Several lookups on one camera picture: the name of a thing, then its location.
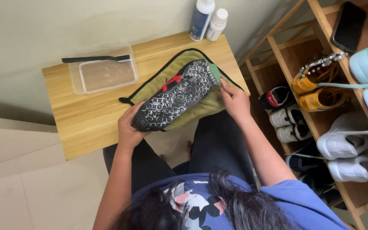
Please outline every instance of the wooden table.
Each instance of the wooden table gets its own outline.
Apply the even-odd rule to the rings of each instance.
[[[204,52],[233,81],[249,93],[225,35],[215,42],[195,42],[188,32],[133,45],[139,80],[136,84],[95,94],[73,91],[68,64],[42,70],[66,160],[118,142],[117,120],[130,107],[119,102],[152,77],[181,50]]]

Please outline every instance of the bottle cap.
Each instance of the bottle cap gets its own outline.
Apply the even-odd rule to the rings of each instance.
[[[228,11],[226,9],[220,8],[214,15],[214,21],[216,24],[223,25],[227,22]]]

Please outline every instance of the clear plastic tub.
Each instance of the clear plastic tub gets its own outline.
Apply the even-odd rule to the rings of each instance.
[[[78,57],[130,55],[129,60],[94,60],[69,63],[73,90],[77,94],[91,94],[134,84],[139,74],[130,46],[98,50]]]

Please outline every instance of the yellow sneaker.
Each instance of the yellow sneaker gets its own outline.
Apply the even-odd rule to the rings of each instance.
[[[340,65],[338,62],[333,62],[328,66],[309,66],[319,59],[327,58],[327,55],[322,53],[316,54],[312,60],[306,65],[307,68],[302,68],[292,81],[292,90],[297,94],[305,94],[311,92],[320,86],[317,83],[331,82],[339,73]]]
[[[299,97],[299,107],[306,112],[331,110],[344,106],[350,101],[352,90],[335,87],[321,87],[314,93]]]

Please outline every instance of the dark hair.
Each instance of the dark hair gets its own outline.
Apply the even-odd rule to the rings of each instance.
[[[213,169],[209,175],[212,195],[220,197],[226,204],[225,215],[235,230],[290,230],[292,223],[280,207],[266,193],[242,191],[228,180],[229,171]],[[178,204],[182,213],[171,207],[172,188],[182,183],[171,185],[168,192],[160,188],[152,189],[139,205],[125,209],[110,230],[184,230],[186,204]]]

